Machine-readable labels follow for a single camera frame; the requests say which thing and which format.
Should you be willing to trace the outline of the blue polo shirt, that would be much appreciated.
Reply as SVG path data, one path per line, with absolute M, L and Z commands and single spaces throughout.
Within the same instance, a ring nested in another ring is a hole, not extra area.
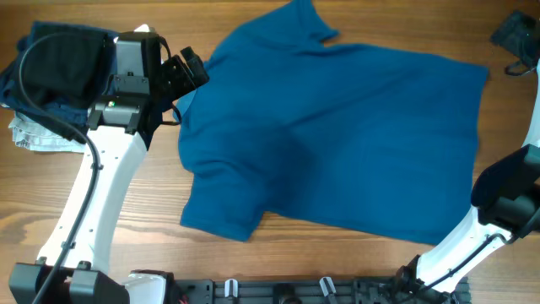
M 273 212 L 436 244 L 463 219 L 488 69 L 336 35 L 293 1 L 216 47 L 179 102 L 183 226 L 245 242 Z

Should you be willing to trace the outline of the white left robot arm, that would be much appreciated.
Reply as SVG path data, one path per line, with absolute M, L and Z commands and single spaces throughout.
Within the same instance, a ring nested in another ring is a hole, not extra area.
M 85 155 L 57 226 L 33 263 L 16 263 L 8 286 L 17 303 L 178 303 L 171 272 L 134 270 L 122 282 L 108 274 L 112 237 L 131 180 L 162 114 L 174 100 L 209 81 L 190 48 L 160 60 L 134 42 L 119 42 L 115 88 L 89 113 Z

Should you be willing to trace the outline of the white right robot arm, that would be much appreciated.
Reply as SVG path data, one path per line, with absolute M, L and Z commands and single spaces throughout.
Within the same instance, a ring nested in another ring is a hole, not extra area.
M 485 169 L 472 188 L 472 207 L 428 252 L 396 276 L 408 300 L 442 303 L 488 255 L 539 229 L 539 110 L 521 148 Z

